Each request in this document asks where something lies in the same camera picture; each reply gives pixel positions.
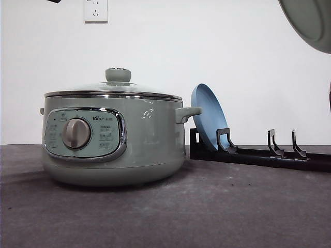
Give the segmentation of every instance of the black dish rack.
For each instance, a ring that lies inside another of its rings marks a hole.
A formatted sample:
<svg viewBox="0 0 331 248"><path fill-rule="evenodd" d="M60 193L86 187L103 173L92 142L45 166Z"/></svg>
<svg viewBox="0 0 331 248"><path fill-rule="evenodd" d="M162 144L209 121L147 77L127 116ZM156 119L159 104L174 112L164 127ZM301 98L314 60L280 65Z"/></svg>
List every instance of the black dish rack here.
<svg viewBox="0 0 331 248"><path fill-rule="evenodd" d="M284 151L275 142L275 130L268 131L269 150L246 149L235 146L230 139L230 129L217 129L215 132L218 151L207 149L199 136L198 130L190 129L190 159L217 162L250 164L274 168L288 168L304 171L331 172L331 154L307 153L296 143L295 130L292 131L292 152ZM220 142L220 136L226 135L230 146L225 148Z"/></svg>

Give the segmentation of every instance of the pot base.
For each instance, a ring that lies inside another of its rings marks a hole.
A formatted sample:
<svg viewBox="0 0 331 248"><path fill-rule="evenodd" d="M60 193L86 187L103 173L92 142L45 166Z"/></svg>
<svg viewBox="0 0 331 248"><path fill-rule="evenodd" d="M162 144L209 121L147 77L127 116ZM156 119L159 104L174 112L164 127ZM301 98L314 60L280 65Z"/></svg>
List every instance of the pot base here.
<svg viewBox="0 0 331 248"><path fill-rule="evenodd" d="M140 167L70 168L43 164L44 170L57 181L89 187L114 187L156 181L174 174L184 159Z"/></svg>

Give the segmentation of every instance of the gray countertop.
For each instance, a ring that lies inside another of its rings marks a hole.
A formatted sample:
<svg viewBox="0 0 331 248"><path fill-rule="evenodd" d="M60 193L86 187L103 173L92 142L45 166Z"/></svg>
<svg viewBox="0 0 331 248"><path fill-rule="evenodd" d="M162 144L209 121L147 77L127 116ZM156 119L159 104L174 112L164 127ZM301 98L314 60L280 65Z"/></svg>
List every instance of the gray countertop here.
<svg viewBox="0 0 331 248"><path fill-rule="evenodd" d="M40 151L1 146L3 248L331 247L328 173L186 160L157 182L80 188L53 181Z"/></svg>

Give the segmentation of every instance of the lid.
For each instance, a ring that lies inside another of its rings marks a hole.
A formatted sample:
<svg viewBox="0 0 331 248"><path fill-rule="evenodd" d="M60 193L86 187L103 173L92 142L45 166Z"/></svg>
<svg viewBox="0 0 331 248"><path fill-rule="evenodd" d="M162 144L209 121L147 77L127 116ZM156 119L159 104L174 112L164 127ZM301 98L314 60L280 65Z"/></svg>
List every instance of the lid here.
<svg viewBox="0 0 331 248"><path fill-rule="evenodd" d="M182 100L181 97L166 94L148 86L137 85L130 82L131 72L123 68L110 68L106 70L107 82L95 83L79 88L63 91L54 91L45 94L45 97L54 96L95 96L117 95Z"/></svg>

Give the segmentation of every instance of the silver knob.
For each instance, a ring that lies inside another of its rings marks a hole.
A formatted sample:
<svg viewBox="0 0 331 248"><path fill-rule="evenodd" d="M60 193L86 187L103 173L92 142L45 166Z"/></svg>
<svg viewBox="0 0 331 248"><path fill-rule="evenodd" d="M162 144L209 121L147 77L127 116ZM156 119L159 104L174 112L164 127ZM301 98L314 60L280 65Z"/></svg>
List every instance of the silver knob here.
<svg viewBox="0 0 331 248"><path fill-rule="evenodd" d="M78 118L67 121L62 130L63 143L70 148L81 148L86 145L91 136L88 124Z"/></svg>

